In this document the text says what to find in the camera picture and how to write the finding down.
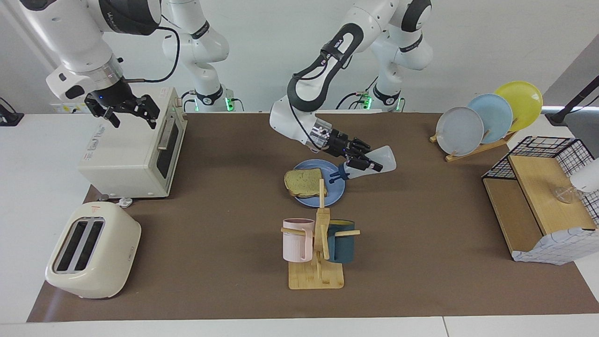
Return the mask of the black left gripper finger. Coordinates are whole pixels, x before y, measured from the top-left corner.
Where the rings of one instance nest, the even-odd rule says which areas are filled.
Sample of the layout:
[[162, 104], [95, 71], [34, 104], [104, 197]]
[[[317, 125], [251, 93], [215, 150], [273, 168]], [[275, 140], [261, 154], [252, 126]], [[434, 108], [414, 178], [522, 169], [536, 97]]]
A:
[[365, 155], [372, 151], [372, 148], [368, 143], [365, 143], [361, 139], [354, 137], [353, 140], [349, 141], [349, 151], [355, 155]]
[[363, 155], [349, 156], [346, 161], [346, 166], [362, 171], [365, 171], [366, 169], [372, 169], [376, 172], [381, 172], [383, 169], [383, 165]]

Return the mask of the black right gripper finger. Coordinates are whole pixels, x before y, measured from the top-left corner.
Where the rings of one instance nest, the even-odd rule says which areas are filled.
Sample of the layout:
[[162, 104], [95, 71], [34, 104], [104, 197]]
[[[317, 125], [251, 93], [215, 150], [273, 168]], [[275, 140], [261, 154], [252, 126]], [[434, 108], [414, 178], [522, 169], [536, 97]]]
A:
[[96, 99], [85, 99], [84, 104], [94, 117], [102, 117], [110, 121], [115, 128], [120, 126], [120, 120], [114, 115], [112, 108], [105, 109]]
[[159, 117], [160, 109], [150, 95], [136, 98], [133, 103], [133, 115], [144, 119], [152, 130], [156, 128], [156, 119]]

